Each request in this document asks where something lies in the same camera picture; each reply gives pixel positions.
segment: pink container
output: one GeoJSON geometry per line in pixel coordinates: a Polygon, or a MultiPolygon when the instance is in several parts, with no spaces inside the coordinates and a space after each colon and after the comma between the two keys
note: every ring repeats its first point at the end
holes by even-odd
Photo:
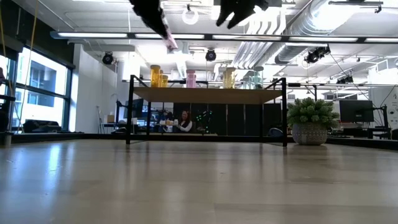
{"type": "Polygon", "coordinates": [[[187,88],[196,88],[197,76],[194,70],[187,70],[187,88]]]}

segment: potted plant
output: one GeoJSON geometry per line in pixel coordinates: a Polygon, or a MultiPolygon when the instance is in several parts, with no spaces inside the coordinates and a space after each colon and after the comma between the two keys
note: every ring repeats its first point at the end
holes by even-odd
{"type": "Polygon", "coordinates": [[[328,138],[327,129],[338,125],[336,118],[340,115],[332,112],[333,102],[297,99],[288,107],[287,121],[293,127],[293,139],[298,144],[319,146],[328,138]]]}

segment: yellow container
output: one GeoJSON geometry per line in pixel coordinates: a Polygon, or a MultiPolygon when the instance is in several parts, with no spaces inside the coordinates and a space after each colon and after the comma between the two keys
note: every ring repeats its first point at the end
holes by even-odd
{"type": "Polygon", "coordinates": [[[235,68],[227,68],[223,78],[224,88],[235,88],[235,68]]]}
{"type": "Polygon", "coordinates": [[[150,86],[151,87],[161,87],[160,86],[160,66],[151,65],[150,66],[150,86]]]}
{"type": "Polygon", "coordinates": [[[167,75],[162,75],[161,79],[162,79],[162,81],[161,81],[161,85],[162,86],[161,87],[167,88],[167,82],[169,81],[169,77],[167,75]]]}

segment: shelf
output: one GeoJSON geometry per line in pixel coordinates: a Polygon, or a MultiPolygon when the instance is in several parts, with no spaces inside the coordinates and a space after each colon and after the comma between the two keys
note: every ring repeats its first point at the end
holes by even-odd
{"type": "Polygon", "coordinates": [[[234,90],[215,88],[134,87],[134,93],[148,102],[219,103],[259,105],[282,96],[280,90],[234,90]]]}

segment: gray plant pot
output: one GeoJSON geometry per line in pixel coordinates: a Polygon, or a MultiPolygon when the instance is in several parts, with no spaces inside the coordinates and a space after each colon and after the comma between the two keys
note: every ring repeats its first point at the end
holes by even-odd
{"type": "Polygon", "coordinates": [[[328,139],[326,128],[317,123],[304,123],[293,125],[293,139],[301,145],[319,146],[328,139]]]}

